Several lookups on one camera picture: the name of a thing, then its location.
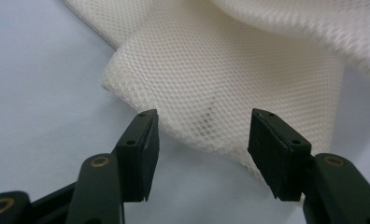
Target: white fabric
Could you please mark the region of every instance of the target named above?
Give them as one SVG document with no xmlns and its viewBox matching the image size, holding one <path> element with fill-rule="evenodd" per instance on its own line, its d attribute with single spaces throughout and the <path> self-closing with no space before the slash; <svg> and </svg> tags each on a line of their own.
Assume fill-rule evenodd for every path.
<svg viewBox="0 0 370 224">
<path fill-rule="evenodd" d="M 370 1 L 65 1 L 119 47 L 104 87 L 138 111 L 157 108 L 165 131 L 260 179 L 247 152 L 252 108 L 278 114 L 313 154 L 325 152 L 339 59 L 370 75 Z"/>
</svg>

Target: white mesh fabric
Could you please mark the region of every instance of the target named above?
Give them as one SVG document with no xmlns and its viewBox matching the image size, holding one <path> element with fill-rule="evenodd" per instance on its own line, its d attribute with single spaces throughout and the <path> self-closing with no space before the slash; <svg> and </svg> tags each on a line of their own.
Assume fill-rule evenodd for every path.
<svg viewBox="0 0 370 224">
<path fill-rule="evenodd" d="M 343 70 L 335 56 L 370 75 L 370 8 L 356 1 L 66 2 L 121 43 L 107 89 L 138 111 L 157 108 L 165 131 L 257 177 L 247 152 L 252 108 L 284 118 L 314 154 L 328 151 Z"/>
<path fill-rule="evenodd" d="M 370 0 L 211 0 L 253 27 L 319 42 L 370 76 Z"/>
<path fill-rule="evenodd" d="M 157 108 L 165 131 L 259 178 L 247 152 L 254 107 L 279 114 L 314 153 L 328 150 L 343 65 L 323 49 L 252 28 L 208 1 L 161 1 L 148 20 L 103 84 L 138 111 Z"/>
<path fill-rule="evenodd" d="M 65 0 L 65 3 L 115 49 L 137 30 L 154 0 Z"/>
</svg>

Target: black plastic part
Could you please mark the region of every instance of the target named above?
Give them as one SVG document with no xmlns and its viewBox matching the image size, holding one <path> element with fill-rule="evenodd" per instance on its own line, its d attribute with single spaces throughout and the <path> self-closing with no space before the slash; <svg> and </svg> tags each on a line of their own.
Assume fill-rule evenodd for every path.
<svg viewBox="0 0 370 224">
<path fill-rule="evenodd" d="M 303 193 L 306 198 L 304 201 L 304 214 L 307 224 L 329 224 L 330 217 L 322 203 L 319 191 L 312 178 L 311 168 L 314 165 L 314 158 L 312 158 L 310 166 L 305 168 L 305 179 L 303 186 Z"/>
<path fill-rule="evenodd" d="M 0 193 L 0 223 L 28 224 L 32 221 L 30 199 L 26 193 Z"/>
<path fill-rule="evenodd" d="M 99 154 L 83 162 L 65 223 L 124 223 L 120 175 L 114 155 Z"/>
<path fill-rule="evenodd" d="M 302 168 L 309 161 L 311 144 L 277 115 L 252 110 L 249 154 L 281 201 L 299 201 Z"/>
<path fill-rule="evenodd" d="M 32 203 L 36 223 L 64 223 L 76 183 Z"/>
<path fill-rule="evenodd" d="M 124 202 L 148 200 L 159 157 L 157 110 L 138 114 L 115 146 Z"/>
<path fill-rule="evenodd" d="M 312 178 L 331 223 L 370 223 L 370 185 L 350 161 L 321 153 Z"/>
</svg>

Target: white surface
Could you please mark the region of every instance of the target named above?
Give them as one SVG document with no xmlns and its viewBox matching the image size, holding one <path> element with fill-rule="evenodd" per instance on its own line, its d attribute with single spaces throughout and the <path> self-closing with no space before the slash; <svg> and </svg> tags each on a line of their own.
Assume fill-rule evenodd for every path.
<svg viewBox="0 0 370 224">
<path fill-rule="evenodd" d="M 61 1 L 0 1 L 0 192 L 32 201 L 110 152 L 135 111 L 100 86 L 114 50 Z M 333 153 L 370 181 L 370 82 L 347 70 Z M 125 205 L 127 223 L 305 223 L 243 167 L 161 133 L 147 203 Z"/>
</svg>

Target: fabric fold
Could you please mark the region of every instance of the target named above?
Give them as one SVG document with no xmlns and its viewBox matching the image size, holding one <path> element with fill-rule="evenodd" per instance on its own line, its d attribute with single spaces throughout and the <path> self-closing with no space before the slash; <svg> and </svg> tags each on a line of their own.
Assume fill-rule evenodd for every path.
<svg viewBox="0 0 370 224">
<path fill-rule="evenodd" d="M 167 133 L 226 155 L 261 180 L 247 152 L 252 108 L 289 122 L 312 143 L 313 154 L 327 152 L 341 61 L 370 75 L 368 53 L 356 50 L 351 58 L 354 47 L 341 35 L 319 37 L 341 27 L 319 28 L 340 18 L 335 8 L 321 7 L 325 14 L 318 15 L 324 0 L 65 1 L 118 48 L 103 74 L 106 89 L 138 111 L 157 108 Z"/>
</svg>

